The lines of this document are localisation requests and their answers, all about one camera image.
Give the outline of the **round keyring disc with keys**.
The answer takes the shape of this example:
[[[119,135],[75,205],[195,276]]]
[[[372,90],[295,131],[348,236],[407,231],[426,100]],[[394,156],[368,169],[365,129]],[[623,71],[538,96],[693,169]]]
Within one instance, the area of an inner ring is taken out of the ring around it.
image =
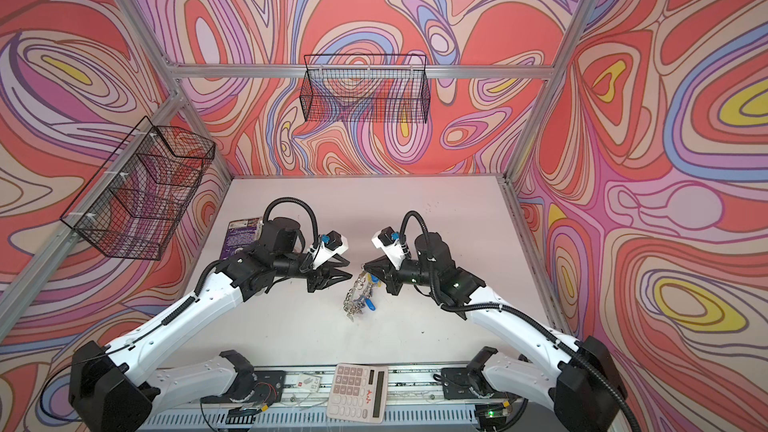
[[[379,286],[380,281],[368,272],[357,276],[343,301],[343,311],[351,322],[366,311],[376,310],[372,296]]]

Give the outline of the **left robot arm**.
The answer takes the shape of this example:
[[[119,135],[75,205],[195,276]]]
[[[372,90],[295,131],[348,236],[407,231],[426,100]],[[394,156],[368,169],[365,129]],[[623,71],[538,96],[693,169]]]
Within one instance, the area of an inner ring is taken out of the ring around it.
[[[136,431],[185,403],[248,402],[256,389],[254,367],[234,350],[189,366],[162,365],[214,320],[277,283],[302,279],[314,293],[350,279],[348,248],[339,232],[320,233],[306,202],[273,200],[256,239],[210,263],[191,292],[108,344],[90,341],[76,350],[67,399],[78,420],[91,431]]]

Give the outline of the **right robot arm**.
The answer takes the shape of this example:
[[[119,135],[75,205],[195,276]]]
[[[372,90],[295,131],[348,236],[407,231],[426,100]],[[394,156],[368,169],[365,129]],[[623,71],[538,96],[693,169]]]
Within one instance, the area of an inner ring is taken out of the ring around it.
[[[551,410],[568,431],[613,431],[624,418],[632,431],[640,421],[607,347],[577,339],[513,307],[483,279],[458,266],[447,243],[411,210],[399,229],[386,227],[371,239],[382,257],[364,264],[387,293],[404,284],[426,286],[428,297],[447,313],[502,339],[521,358],[485,347],[465,367],[468,388],[486,396],[510,393]]]

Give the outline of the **purple book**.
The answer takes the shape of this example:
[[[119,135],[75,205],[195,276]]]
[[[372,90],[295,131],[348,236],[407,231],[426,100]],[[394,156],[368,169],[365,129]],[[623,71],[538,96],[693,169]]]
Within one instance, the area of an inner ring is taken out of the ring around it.
[[[256,241],[261,234],[262,225],[261,217],[230,221],[225,231],[219,259],[228,259]]]

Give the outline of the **small white label card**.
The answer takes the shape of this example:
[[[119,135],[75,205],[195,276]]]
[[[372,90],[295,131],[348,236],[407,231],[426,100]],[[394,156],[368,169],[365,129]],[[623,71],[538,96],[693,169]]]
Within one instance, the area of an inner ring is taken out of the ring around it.
[[[316,393],[321,385],[322,377],[313,374],[299,374],[296,386],[309,393]]]

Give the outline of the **white pink calculator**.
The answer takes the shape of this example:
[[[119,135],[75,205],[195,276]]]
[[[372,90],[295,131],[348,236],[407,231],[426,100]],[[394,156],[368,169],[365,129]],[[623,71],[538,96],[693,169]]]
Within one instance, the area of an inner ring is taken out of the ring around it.
[[[388,395],[386,366],[338,364],[327,402],[329,419],[381,424]]]

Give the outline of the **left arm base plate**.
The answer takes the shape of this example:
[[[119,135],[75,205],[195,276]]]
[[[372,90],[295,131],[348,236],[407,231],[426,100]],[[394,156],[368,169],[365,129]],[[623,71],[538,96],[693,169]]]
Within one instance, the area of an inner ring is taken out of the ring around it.
[[[266,404],[282,400],[287,372],[284,370],[257,370],[250,381],[251,388],[240,398],[231,395],[207,396],[200,399],[203,404]]]

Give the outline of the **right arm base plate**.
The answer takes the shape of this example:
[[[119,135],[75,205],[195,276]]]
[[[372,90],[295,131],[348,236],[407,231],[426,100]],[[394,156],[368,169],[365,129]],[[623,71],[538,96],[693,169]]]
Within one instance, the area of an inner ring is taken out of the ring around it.
[[[442,387],[447,400],[496,400],[514,402],[517,395],[493,389],[490,383],[476,370],[467,367],[446,367],[433,375],[433,380]]]

